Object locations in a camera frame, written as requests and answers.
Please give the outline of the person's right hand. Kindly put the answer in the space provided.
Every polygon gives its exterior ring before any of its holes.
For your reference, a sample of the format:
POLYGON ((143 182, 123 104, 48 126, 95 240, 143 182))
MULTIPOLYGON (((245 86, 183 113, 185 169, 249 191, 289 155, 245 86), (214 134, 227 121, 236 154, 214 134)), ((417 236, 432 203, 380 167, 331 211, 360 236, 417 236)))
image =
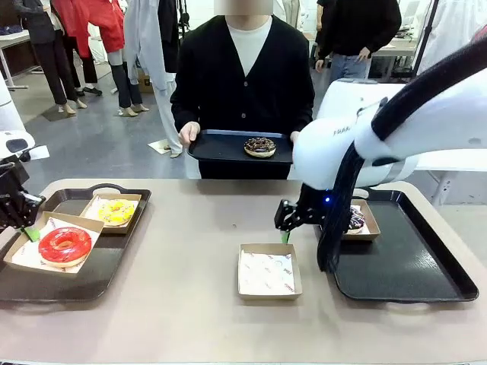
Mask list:
POLYGON ((179 132, 179 139, 183 146, 190 146, 200 133, 200 124, 197 122, 186 123, 179 132))

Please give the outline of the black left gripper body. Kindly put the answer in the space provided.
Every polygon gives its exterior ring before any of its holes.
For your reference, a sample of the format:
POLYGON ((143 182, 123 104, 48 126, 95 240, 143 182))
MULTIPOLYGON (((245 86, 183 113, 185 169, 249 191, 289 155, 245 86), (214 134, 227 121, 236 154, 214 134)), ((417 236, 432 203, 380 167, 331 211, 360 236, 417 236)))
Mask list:
POLYGON ((29 175, 16 155, 1 160, 1 197, 22 198, 23 184, 28 180, 29 175))

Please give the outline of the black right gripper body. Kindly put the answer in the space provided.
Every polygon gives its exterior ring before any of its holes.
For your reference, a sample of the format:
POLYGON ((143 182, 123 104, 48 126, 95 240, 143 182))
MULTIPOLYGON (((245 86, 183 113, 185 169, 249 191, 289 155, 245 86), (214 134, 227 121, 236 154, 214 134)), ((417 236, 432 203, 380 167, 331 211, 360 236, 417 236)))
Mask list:
POLYGON ((303 184, 296 204, 296 215, 320 216, 320 225, 322 225, 326 216, 329 214, 333 200, 334 196, 332 190, 316 190, 303 184))

